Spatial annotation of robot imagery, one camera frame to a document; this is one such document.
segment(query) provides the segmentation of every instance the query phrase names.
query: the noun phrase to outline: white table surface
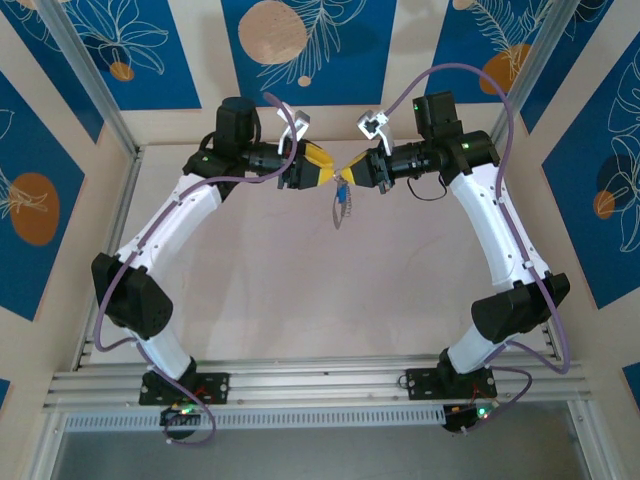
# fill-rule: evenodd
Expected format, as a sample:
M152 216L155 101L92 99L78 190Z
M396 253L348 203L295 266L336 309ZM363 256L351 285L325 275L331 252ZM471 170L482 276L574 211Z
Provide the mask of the white table surface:
M366 141L319 142L346 164ZM147 147L123 243L177 183L196 145ZM305 191L276 181L239 185L208 217L159 283L174 302L171 328L196 359L437 354L471 325L470 307L493 294L473 228L455 197L414 199L403 181L386 195L353 188L336 231L335 183ZM415 182L437 196L435 175ZM105 342L121 332L108 320ZM540 329L523 337L536 350ZM123 347L92 362L139 362Z

